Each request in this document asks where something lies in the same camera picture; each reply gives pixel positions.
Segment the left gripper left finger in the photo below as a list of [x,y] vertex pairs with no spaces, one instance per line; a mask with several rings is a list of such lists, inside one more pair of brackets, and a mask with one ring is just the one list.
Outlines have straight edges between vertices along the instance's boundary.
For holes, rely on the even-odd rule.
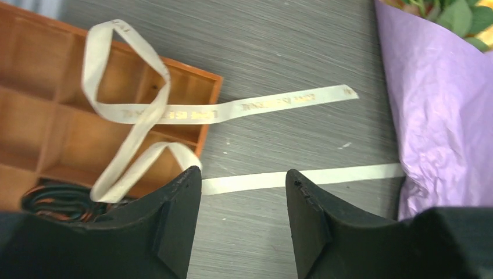
[[87,223],[1,213],[2,278],[186,278],[202,186],[192,166]]

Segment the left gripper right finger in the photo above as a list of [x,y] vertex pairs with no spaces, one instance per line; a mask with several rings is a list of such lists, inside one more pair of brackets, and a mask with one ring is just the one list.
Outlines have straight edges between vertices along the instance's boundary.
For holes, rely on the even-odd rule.
[[492,209],[433,207],[396,221],[285,178],[299,278],[491,278]]

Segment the purple flower bouquet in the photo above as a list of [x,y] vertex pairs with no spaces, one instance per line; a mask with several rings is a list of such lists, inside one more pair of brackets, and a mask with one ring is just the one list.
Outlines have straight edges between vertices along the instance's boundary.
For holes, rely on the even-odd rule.
[[400,219],[433,206],[492,205],[492,53],[376,1],[399,158]]

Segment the cream ribbon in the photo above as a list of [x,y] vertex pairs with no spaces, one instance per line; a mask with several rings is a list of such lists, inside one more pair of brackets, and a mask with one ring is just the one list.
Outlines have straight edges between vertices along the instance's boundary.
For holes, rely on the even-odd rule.
[[[164,79],[164,86],[158,90],[151,103],[106,104],[97,100],[114,33],[120,35]],[[90,28],[85,43],[81,77],[83,93],[99,116],[131,126],[116,155],[91,188],[91,200],[103,203],[120,202],[165,150],[170,151],[181,170],[191,166],[201,167],[197,155],[178,142],[157,142],[141,155],[137,155],[145,136],[156,125],[215,124],[250,115],[358,99],[358,94],[349,86],[335,85],[215,105],[171,105],[168,98],[172,82],[168,68],[148,42],[120,19]]]

